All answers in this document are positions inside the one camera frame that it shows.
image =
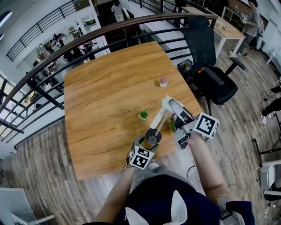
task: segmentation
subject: black cup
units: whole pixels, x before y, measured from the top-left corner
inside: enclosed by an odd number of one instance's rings
[[[158,144],[160,141],[161,141],[161,138],[162,138],[162,134],[161,132],[159,132],[157,134],[157,136],[155,135],[157,132],[157,129],[148,129],[146,132],[145,132],[145,140],[146,142],[149,144],[149,145],[156,145]]]

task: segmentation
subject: chair backrest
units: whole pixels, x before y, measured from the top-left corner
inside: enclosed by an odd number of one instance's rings
[[[209,20],[203,16],[188,17],[189,28],[184,31],[184,38],[193,58],[191,75],[206,66],[216,63],[214,31]]]

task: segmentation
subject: black office chair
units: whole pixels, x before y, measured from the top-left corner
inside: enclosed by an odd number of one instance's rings
[[[228,77],[228,74],[236,66],[243,70],[245,70],[245,66],[236,58],[230,57],[233,64],[225,73],[214,67],[216,63],[214,31],[209,26],[209,20],[201,16],[188,17],[188,24],[189,28],[185,29],[184,38],[193,58],[193,67],[184,74],[184,79],[188,84],[193,83],[198,88],[195,92],[197,96],[206,96],[211,115],[210,100],[217,105],[222,105],[238,90],[237,85]]]

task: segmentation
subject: ceiling light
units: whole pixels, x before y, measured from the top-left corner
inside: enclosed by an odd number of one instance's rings
[[[9,19],[12,13],[12,11],[5,11],[0,15],[0,27]]]

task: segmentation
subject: wooden floor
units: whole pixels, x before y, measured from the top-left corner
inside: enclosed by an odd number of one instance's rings
[[[227,55],[231,47],[231,42],[226,41],[217,59],[216,65],[224,71],[231,64]],[[274,118],[263,126],[259,115],[266,103],[271,102],[264,102],[261,92],[272,95],[269,88],[277,83],[277,75],[260,52],[250,51],[247,57],[240,58],[247,72],[235,69],[230,77],[238,85],[237,93],[223,106],[212,105],[213,116],[219,119],[220,127],[208,146],[223,171],[227,186],[241,200],[252,201],[258,223],[267,208],[267,202],[256,182],[258,162],[252,138],[258,139],[260,149],[264,151],[271,148],[280,133]],[[205,99],[201,98],[199,102],[206,109]],[[281,156],[272,154],[267,160],[271,159],[281,159]],[[186,176],[188,168],[193,165],[193,158],[190,150],[186,149],[166,155],[156,162],[166,164],[171,170]],[[55,219],[48,223],[60,225],[90,222],[121,175],[121,172],[117,172],[77,181],[64,120],[21,143],[17,155],[1,161],[0,169],[4,170],[4,184],[25,189],[38,218],[54,214]],[[201,192],[196,168],[191,170],[188,178]],[[269,218],[263,219],[260,224],[271,224],[271,218],[278,211],[279,207],[270,208]]]

